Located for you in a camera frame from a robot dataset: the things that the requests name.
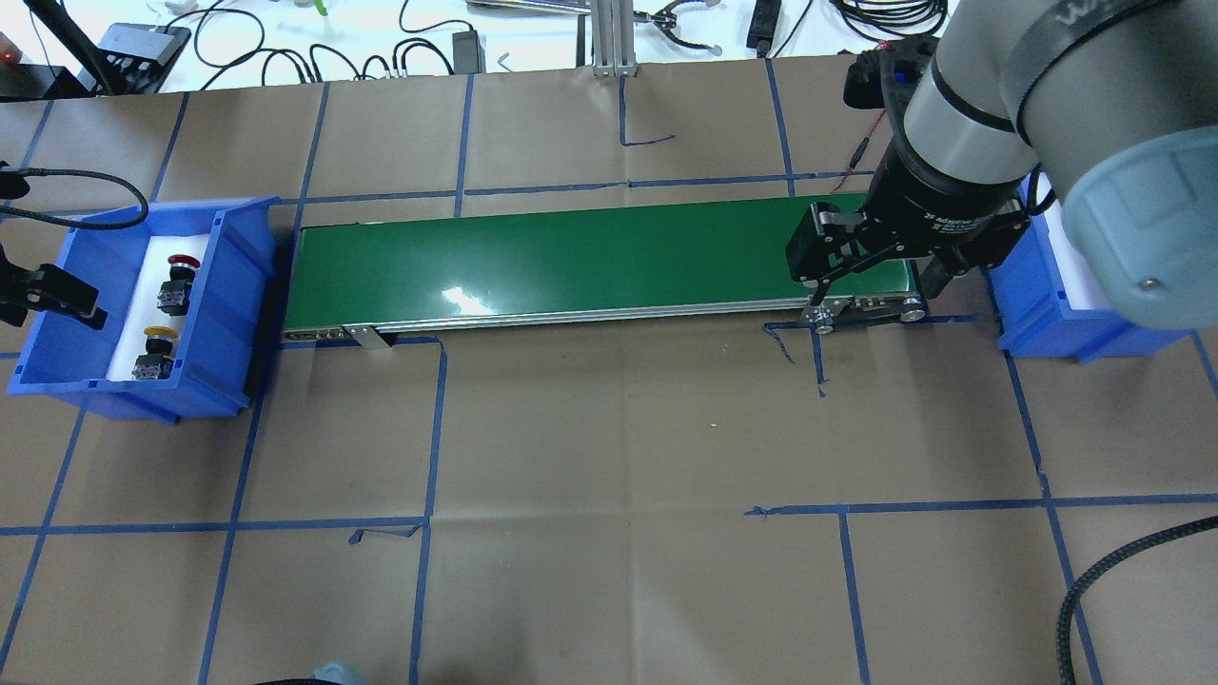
green object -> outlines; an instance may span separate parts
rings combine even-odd
[[[810,202],[695,205],[328,225],[301,233],[289,339],[799,307],[784,247]],[[854,208],[864,195],[834,195]],[[832,295],[916,291],[888,262]]]

blue bin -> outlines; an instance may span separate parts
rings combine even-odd
[[[57,264],[97,288],[108,312],[101,330],[63,316],[39,313],[9,384],[11,395],[50,395],[114,419],[233,416],[250,405],[244,392],[255,327],[267,280],[274,277],[274,236],[267,210],[278,197],[152,205],[146,221],[123,230],[69,230]],[[89,217],[121,221],[125,207]],[[149,239],[208,233],[190,310],[163,380],[107,380]],[[140,302],[139,306],[155,306]]]
[[[1112,310],[1075,310],[1066,295],[1043,216],[1001,267],[990,272],[1005,333],[998,346],[1015,357],[1145,356],[1167,347],[1188,330],[1160,330],[1129,323]]]

